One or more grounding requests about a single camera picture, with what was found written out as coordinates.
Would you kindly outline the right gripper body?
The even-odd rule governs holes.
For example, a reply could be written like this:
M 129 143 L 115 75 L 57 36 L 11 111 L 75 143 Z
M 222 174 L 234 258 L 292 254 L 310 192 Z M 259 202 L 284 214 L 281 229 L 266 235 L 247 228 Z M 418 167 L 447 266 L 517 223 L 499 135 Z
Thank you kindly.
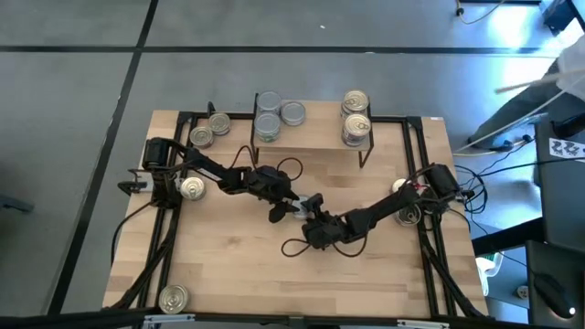
M 306 242 L 313 248 L 327 248 L 347 241 L 347 226 L 340 217 L 327 220 L 312 219 L 302 225 Z

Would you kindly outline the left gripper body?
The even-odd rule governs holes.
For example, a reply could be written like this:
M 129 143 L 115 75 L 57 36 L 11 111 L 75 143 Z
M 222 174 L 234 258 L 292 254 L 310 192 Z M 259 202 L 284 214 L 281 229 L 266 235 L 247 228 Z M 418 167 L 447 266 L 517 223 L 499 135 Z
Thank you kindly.
M 249 193 L 271 204 L 293 200 L 292 180 L 283 171 L 263 165 L 249 173 Z

